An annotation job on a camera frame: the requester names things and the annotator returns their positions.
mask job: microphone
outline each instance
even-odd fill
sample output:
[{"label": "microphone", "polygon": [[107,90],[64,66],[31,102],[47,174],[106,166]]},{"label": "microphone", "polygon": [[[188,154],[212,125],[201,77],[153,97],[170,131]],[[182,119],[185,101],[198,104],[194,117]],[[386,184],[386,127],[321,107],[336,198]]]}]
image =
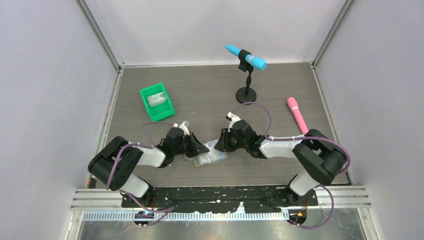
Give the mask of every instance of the microphone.
[{"label": "microphone", "polygon": [[287,99],[287,105],[288,108],[291,110],[291,112],[294,115],[294,119],[296,119],[297,125],[299,125],[300,132],[302,134],[306,134],[308,132],[308,127],[306,126],[304,117],[301,114],[301,111],[299,110],[298,102],[294,97],[289,97]]},{"label": "microphone", "polygon": [[[237,57],[239,56],[240,49],[238,49],[237,47],[227,44],[225,45],[225,48],[228,49],[230,53],[236,55]],[[267,62],[257,56],[252,56],[250,54],[247,54],[244,60],[246,60],[246,62],[248,62],[254,68],[257,68],[259,70],[264,70],[267,67]]]}]

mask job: green plastic basket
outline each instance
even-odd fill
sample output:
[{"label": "green plastic basket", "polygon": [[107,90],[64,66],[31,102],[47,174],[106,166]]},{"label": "green plastic basket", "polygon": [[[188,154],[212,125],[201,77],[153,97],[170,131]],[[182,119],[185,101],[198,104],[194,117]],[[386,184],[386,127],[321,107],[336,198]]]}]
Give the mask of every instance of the green plastic basket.
[{"label": "green plastic basket", "polygon": [[[163,92],[165,94],[166,102],[156,106],[150,106],[147,101],[147,97]],[[143,99],[144,106],[150,120],[156,122],[162,119],[166,119],[175,114],[172,101],[168,96],[167,90],[165,89],[162,82],[149,86],[140,90],[141,98]]]}]

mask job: pink microphone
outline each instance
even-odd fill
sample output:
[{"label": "pink microphone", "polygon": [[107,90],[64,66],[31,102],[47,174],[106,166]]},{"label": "pink microphone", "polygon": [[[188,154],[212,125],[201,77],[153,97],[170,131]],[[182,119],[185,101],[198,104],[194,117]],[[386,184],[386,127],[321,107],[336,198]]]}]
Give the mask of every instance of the pink microphone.
[{"label": "pink microphone", "polygon": [[308,127],[306,126],[304,117],[302,116],[301,111],[299,110],[298,102],[294,97],[289,97],[287,99],[287,105],[293,113],[297,125],[299,125],[300,131],[302,132],[302,134],[306,134],[308,132]]}]

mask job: blue microphone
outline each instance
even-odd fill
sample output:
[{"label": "blue microphone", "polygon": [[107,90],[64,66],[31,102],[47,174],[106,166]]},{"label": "blue microphone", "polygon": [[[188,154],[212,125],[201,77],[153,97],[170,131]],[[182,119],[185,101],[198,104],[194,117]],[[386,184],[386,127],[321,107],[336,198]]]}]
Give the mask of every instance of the blue microphone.
[{"label": "blue microphone", "polygon": [[[238,49],[235,46],[231,46],[231,45],[225,45],[225,48],[228,49],[228,51],[234,55],[236,55],[237,57],[239,56],[240,53],[240,49]],[[252,65],[254,68],[260,69],[260,70],[264,70],[267,67],[267,62],[264,61],[262,58],[257,57],[257,56],[252,56],[250,54],[246,55],[245,58],[246,62],[248,62],[250,65]]]}]

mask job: gray wood tabletop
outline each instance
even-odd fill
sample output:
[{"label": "gray wood tabletop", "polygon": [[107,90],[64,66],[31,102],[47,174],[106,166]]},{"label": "gray wood tabletop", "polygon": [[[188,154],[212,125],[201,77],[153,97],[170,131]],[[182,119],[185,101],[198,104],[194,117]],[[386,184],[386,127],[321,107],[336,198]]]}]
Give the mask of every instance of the gray wood tabletop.
[{"label": "gray wood tabletop", "polygon": [[[228,112],[239,103],[235,94],[246,83],[247,73],[237,65],[170,66],[125,68],[121,80],[107,141],[122,136],[131,142],[149,144],[142,125],[150,122],[140,89],[163,83],[175,109],[175,115],[163,122],[190,122],[189,130],[200,142],[220,137],[229,123]],[[250,86],[257,93],[257,103],[272,115],[269,132],[275,137],[291,137],[301,132],[287,107],[295,97],[308,128],[333,138],[328,118],[308,63],[269,64],[263,71],[255,69]],[[269,124],[267,113],[256,105],[241,107],[236,114],[246,120],[257,134],[264,134]],[[147,130],[155,144],[164,138],[169,126],[150,124]],[[287,184],[303,170],[297,159],[275,157],[252,158],[244,149],[230,152],[227,159],[195,168],[182,155],[165,168],[137,166],[134,173],[154,187],[233,186]],[[347,183],[345,174],[333,183]]]}]

